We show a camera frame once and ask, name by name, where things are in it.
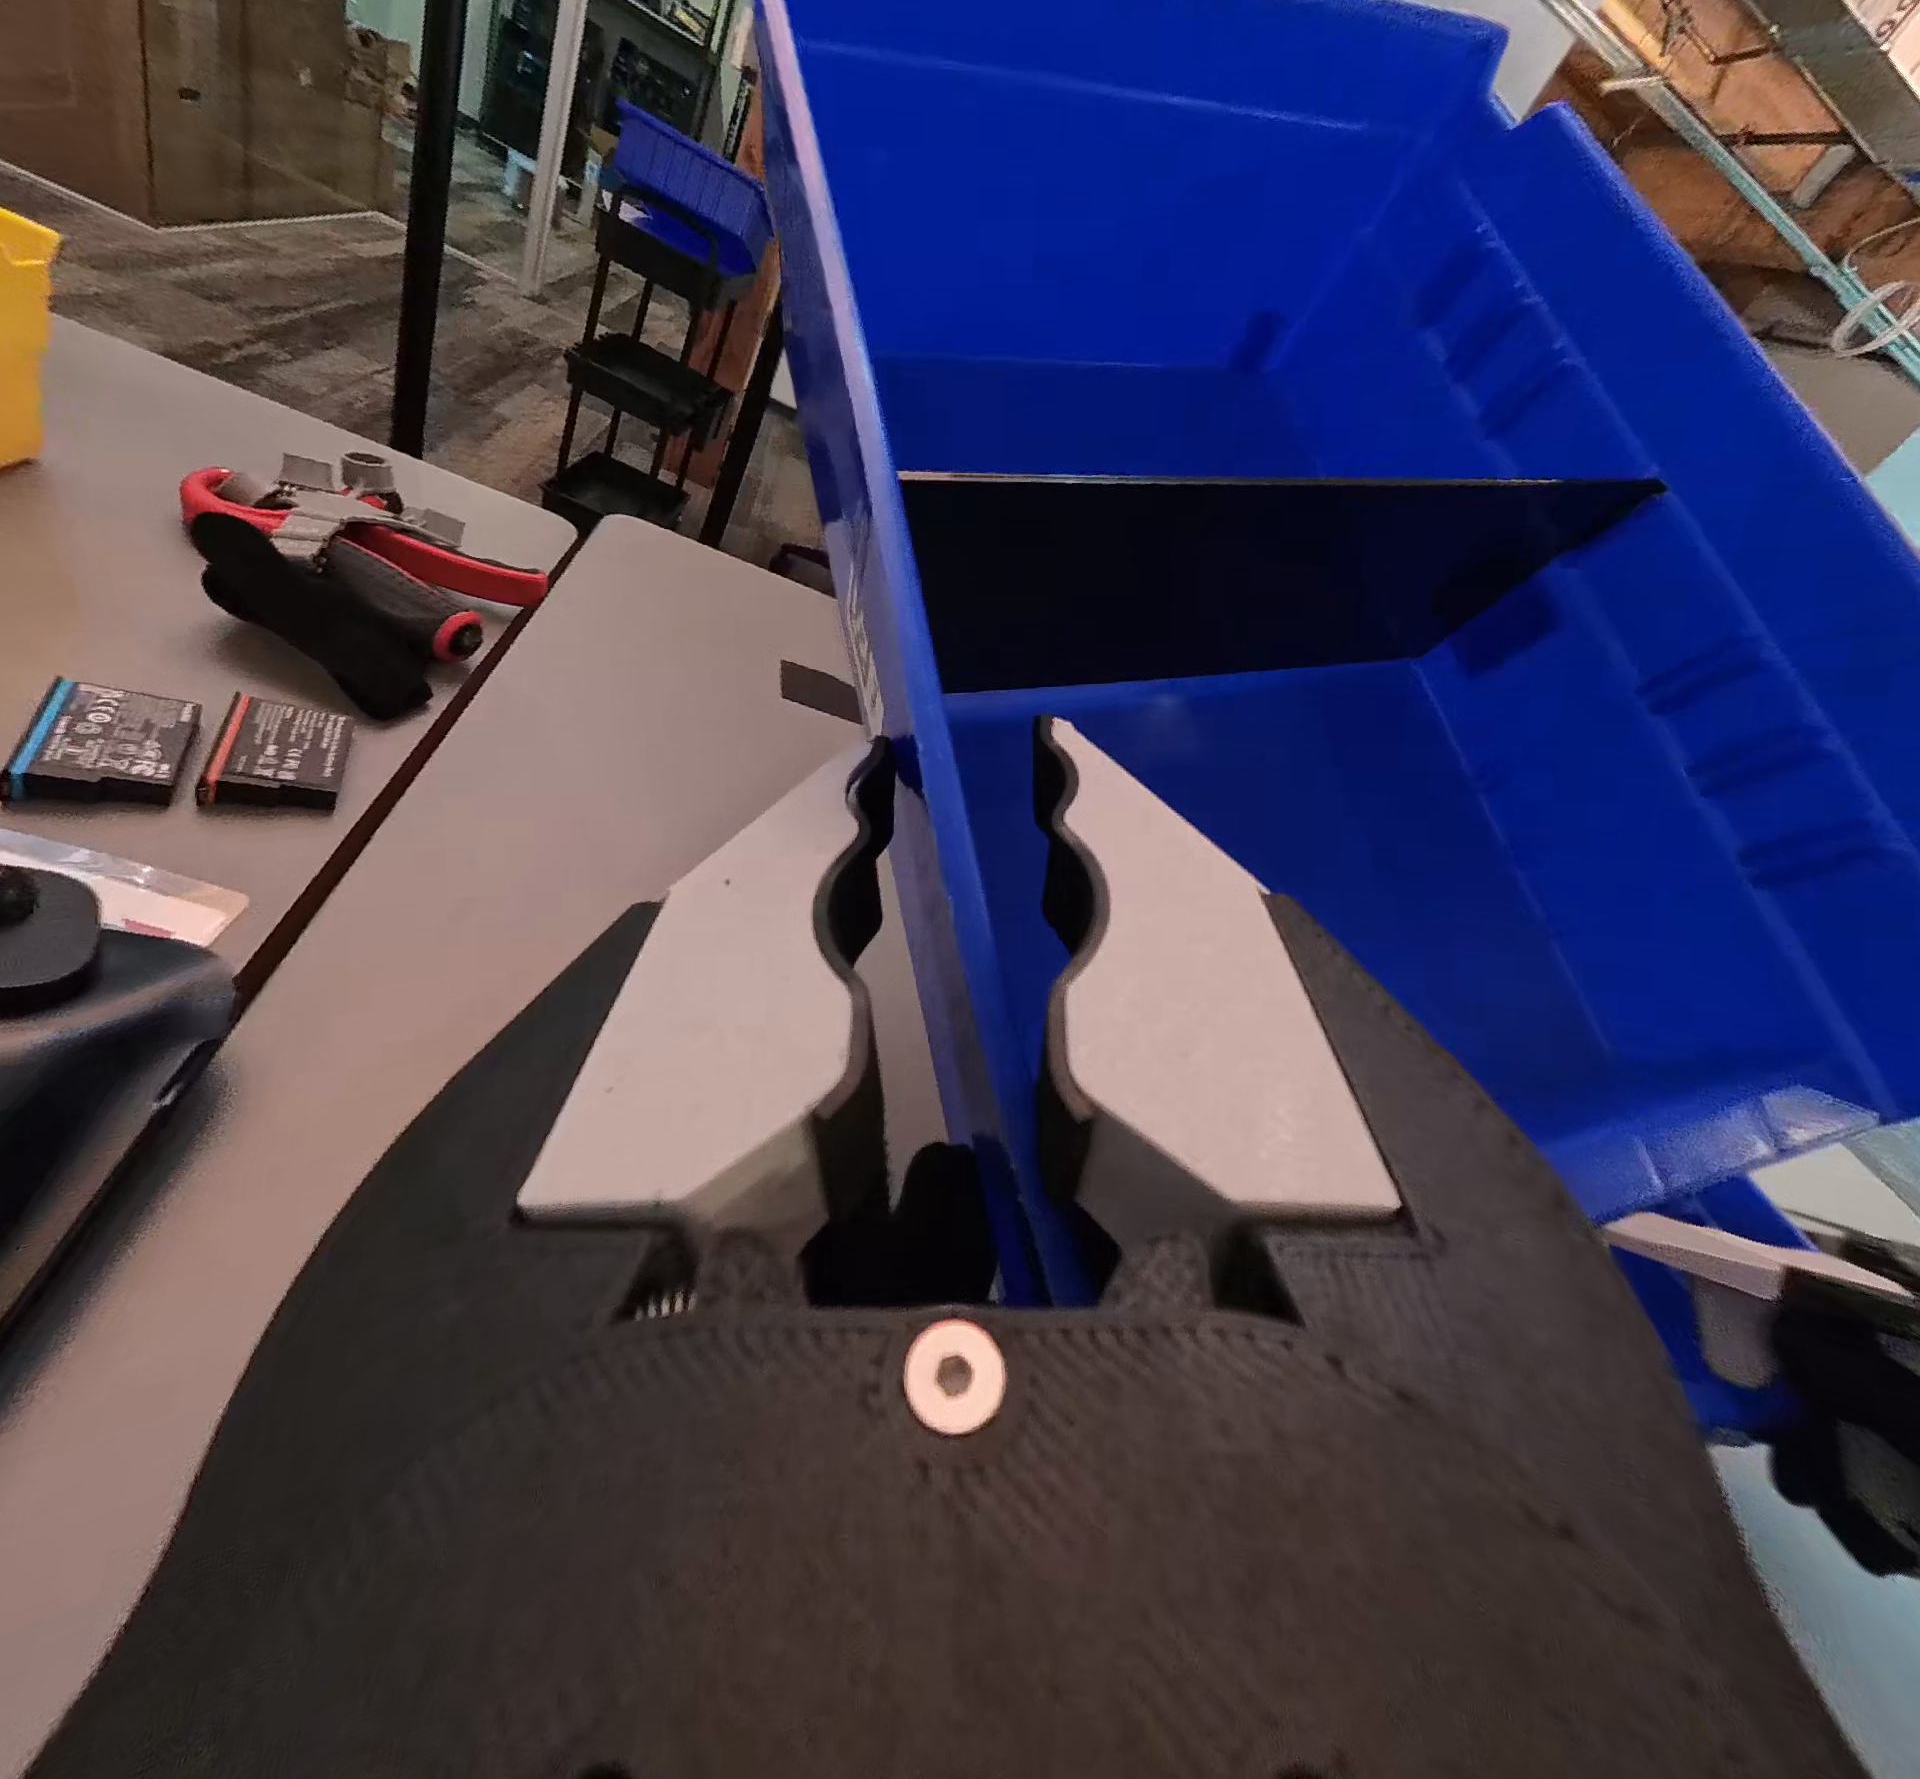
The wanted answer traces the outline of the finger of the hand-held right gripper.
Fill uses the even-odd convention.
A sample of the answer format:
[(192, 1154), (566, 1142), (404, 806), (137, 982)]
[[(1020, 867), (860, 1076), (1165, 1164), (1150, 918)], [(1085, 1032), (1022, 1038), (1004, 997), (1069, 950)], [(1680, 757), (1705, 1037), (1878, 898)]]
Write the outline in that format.
[(1622, 1216), (1601, 1234), (1611, 1246), (1682, 1275), (1707, 1368), (1744, 1389), (1760, 1389), (1779, 1374), (1773, 1333), (1789, 1309), (1860, 1316), (1915, 1336), (1915, 1291), (1834, 1252), (1783, 1246), (1657, 1214)]
[(1768, 1327), (1795, 1418), (1773, 1481), (1871, 1576), (1918, 1574), (1915, 1293), (1789, 1269)]

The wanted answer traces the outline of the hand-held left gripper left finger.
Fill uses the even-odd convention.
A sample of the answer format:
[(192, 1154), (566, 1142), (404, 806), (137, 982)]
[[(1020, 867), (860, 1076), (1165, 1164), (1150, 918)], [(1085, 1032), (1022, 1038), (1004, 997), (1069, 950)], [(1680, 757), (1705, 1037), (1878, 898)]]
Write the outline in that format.
[(874, 996), (882, 739), (845, 746), (678, 879), (516, 1193), (528, 1222), (818, 1234), (884, 1204)]

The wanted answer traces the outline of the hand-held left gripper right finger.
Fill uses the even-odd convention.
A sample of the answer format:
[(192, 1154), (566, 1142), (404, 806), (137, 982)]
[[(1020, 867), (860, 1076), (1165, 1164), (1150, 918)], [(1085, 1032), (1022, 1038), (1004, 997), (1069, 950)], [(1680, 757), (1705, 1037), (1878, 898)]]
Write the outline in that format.
[(1115, 1241), (1386, 1227), (1406, 1198), (1257, 876), (1063, 717), (1032, 730), (1048, 1189)]

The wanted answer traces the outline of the blue plastic bin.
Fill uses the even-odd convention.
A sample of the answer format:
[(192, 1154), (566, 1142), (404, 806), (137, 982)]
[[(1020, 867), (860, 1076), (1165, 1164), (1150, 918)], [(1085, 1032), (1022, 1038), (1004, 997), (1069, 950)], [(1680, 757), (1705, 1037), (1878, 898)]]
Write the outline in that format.
[[(1593, 1220), (1915, 1118), (1915, 548), (1496, 27), (1400, 0), (753, 0), (785, 356), (947, 1130), (1043, 1192), (1032, 725), (1304, 903)], [(947, 690), (905, 473), (1632, 479), (1425, 658)]]

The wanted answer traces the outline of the black bin divider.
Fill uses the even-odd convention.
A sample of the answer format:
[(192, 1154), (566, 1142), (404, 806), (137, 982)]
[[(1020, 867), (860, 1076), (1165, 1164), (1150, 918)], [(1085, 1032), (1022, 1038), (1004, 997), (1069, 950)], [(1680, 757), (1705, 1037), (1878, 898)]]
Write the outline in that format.
[(1666, 492), (1632, 479), (905, 473), (947, 690), (1425, 658)]

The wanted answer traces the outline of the black battery red stripe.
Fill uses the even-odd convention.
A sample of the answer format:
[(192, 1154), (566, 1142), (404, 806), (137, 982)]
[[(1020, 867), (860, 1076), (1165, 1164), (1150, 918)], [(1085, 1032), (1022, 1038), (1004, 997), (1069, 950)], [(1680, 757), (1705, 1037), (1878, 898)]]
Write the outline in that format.
[(211, 739), (195, 804), (337, 812), (354, 734), (349, 714), (239, 690)]

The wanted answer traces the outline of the clear plastic bag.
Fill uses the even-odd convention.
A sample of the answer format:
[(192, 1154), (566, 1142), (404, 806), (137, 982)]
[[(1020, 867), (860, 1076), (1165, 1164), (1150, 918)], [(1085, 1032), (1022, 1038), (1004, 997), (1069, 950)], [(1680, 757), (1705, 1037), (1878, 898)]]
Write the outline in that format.
[(195, 947), (213, 947), (248, 908), (235, 889), (25, 831), (2, 831), (2, 863), (84, 884), (107, 928)]

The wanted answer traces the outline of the red black crimping tool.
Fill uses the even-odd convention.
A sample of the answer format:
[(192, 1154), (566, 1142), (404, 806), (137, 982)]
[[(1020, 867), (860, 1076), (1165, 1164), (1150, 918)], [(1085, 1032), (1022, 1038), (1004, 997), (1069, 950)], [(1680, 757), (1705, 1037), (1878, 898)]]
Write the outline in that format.
[(433, 671), (482, 650), (482, 603), (525, 611), (548, 591), (541, 567), (473, 556), (456, 519), (407, 504), (379, 453), (285, 453), (275, 480), (195, 469), (180, 518), (209, 600), (379, 723), (420, 710)]

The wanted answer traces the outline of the black device case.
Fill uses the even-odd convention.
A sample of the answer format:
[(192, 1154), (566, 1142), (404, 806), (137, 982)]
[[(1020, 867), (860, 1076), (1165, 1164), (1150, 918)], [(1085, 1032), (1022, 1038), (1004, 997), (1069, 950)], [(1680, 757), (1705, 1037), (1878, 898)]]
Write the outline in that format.
[(112, 928), (59, 869), (2, 869), (2, 1327), (36, 1303), (136, 1142), (228, 1037), (198, 944)]

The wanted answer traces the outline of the black utility cart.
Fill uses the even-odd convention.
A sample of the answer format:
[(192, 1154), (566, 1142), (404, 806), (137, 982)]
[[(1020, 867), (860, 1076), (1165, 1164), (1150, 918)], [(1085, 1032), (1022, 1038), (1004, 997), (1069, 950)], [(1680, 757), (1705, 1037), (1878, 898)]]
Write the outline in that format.
[(771, 236), (764, 185), (715, 207), (617, 183), (591, 219), (594, 272), (566, 351), (569, 401), (547, 513), (581, 537), (628, 518), (678, 524), (693, 452), (733, 408), (718, 362)]

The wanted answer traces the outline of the black battery blue stripe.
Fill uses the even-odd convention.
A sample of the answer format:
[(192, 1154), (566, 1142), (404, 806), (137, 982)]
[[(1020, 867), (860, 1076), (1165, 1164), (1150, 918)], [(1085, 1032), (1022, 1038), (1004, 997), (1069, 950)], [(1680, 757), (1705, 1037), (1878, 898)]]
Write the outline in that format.
[(200, 725), (198, 701), (56, 676), (5, 757), (5, 804), (166, 806)]

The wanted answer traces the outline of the small blue bin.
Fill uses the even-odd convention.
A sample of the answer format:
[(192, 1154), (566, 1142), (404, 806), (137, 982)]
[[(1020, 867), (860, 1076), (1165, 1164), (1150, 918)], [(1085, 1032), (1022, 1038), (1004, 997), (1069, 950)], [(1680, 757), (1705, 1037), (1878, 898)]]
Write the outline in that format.
[(614, 111), (602, 194), (692, 261), (724, 278), (755, 278), (773, 235), (764, 183), (623, 96)]

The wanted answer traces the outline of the black metal pole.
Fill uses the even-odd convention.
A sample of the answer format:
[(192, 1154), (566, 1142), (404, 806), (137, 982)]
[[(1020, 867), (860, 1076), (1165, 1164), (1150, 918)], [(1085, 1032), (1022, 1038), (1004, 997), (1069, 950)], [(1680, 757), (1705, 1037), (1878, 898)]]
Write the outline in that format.
[(423, 456), (469, 0), (423, 0), (388, 443)]

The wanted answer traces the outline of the yellow plastic bin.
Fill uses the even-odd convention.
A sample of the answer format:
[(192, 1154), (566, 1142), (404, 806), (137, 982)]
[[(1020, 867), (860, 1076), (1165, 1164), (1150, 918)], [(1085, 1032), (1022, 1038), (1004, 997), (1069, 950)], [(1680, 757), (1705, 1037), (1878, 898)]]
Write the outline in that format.
[(54, 340), (61, 235), (12, 211), (2, 219), (2, 469), (34, 461), (43, 430), (43, 357)]

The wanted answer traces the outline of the cardboard boxes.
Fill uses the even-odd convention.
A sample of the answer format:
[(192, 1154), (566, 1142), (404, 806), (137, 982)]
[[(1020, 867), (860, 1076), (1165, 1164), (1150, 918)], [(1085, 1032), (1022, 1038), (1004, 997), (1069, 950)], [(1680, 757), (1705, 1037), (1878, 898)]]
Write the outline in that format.
[(146, 224), (381, 211), (349, 0), (2, 0), (2, 160)]

